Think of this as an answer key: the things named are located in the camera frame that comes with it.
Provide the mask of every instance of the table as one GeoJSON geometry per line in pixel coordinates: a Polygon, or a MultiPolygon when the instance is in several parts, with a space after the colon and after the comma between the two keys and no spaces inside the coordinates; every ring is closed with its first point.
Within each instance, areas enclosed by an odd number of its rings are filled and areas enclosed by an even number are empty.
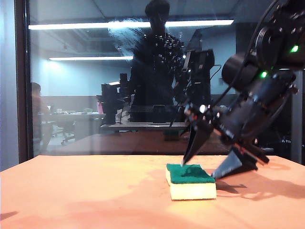
{"type": "Polygon", "coordinates": [[[72,113],[72,114],[41,114],[41,120],[45,122],[74,122],[74,135],[75,140],[80,140],[84,137],[96,134],[99,132],[101,120],[106,114],[99,114],[98,112],[92,112],[88,114],[72,113]]]}
{"type": "Polygon", "coordinates": [[[152,123],[152,122],[128,122],[124,124],[102,125],[101,130],[113,130],[113,131],[129,131],[129,130],[184,130],[188,123],[173,123],[170,127],[170,123],[152,123]]]}
{"type": "MultiPolygon", "coordinates": [[[[57,148],[51,155],[104,155],[104,154],[165,154],[183,155],[188,145],[188,135],[179,141],[165,141],[160,131],[120,132],[109,135],[96,134],[57,148]]],[[[228,146],[221,144],[212,133],[210,139],[200,148],[199,154],[227,154],[228,146]]]]}
{"type": "MultiPolygon", "coordinates": [[[[196,156],[207,172],[225,156],[196,156]]],[[[181,156],[38,156],[0,173],[1,229],[304,228],[305,167],[270,156],[217,181],[217,200],[171,201],[181,156]]]]}

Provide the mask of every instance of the yellow sponge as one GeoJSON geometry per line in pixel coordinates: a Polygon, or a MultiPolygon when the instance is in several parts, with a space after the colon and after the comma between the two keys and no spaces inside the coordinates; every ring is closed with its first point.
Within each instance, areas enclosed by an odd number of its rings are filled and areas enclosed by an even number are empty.
{"type": "Polygon", "coordinates": [[[200,165],[166,165],[172,200],[216,199],[216,184],[200,165]]]}

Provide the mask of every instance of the glass window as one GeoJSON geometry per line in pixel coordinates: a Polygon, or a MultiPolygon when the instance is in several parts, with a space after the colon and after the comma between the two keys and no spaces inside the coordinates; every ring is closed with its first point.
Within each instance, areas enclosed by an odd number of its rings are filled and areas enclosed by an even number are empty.
{"type": "MultiPolygon", "coordinates": [[[[183,155],[185,107],[204,112],[227,89],[235,76],[227,60],[247,51],[272,1],[258,2],[29,0],[34,156],[183,155]]],[[[231,110],[241,91],[231,88],[215,112],[231,110]]],[[[256,144],[289,158],[286,106],[256,144]]],[[[213,133],[198,152],[229,149],[213,133]]]]}

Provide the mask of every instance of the fluorescent light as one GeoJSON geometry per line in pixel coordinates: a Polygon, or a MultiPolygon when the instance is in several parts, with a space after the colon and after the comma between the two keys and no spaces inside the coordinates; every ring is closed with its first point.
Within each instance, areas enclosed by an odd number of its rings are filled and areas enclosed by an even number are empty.
{"type": "Polygon", "coordinates": [[[118,82],[118,81],[109,83],[110,86],[119,85],[119,84],[120,84],[120,82],[118,82]]]}
{"type": "MultiPolygon", "coordinates": [[[[208,21],[168,21],[166,27],[212,26],[231,25],[234,20],[208,20],[208,21]]],[[[120,29],[120,28],[148,28],[149,22],[143,21],[114,21],[106,23],[75,23],[75,24],[46,24],[29,25],[30,30],[72,30],[72,29],[120,29]]]]}
{"type": "Polygon", "coordinates": [[[281,68],[279,70],[290,70],[290,68],[281,68]]]}
{"type": "Polygon", "coordinates": [[[100,56],[100,57],[51,57],[51,61],[120,61],[132,60],[133,56],[100,56]]]}
{"type": "Polygon", "coordinates": [[[210,20],[210,21],[168,21],[166,27],[188,27],[188,26],[212,26],[231,25],[234,20],[210,20]]]}

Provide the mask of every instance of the robotic arm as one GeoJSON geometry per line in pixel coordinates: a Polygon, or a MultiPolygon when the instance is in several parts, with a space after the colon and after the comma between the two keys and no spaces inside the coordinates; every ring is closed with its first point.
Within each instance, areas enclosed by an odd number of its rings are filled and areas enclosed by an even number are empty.
{"type": "Polygon", "coordinates": [[[215,179],[257,170],[257,162],[269,162],[253,143],[279,115],[288,97],[298,92],[293,71],[303,70],[305,63],[305,1],[289,0],[277,7],[249,48],[246,55],[232,56],[223,67],[224,81],[240,92],[229,111],[220,113],[213,106],[193,103],[185,109],[196,132],[191,135],[182,165],[197,154],[213,131],[232,146],[227,159],[212,173],[215,179]]]}

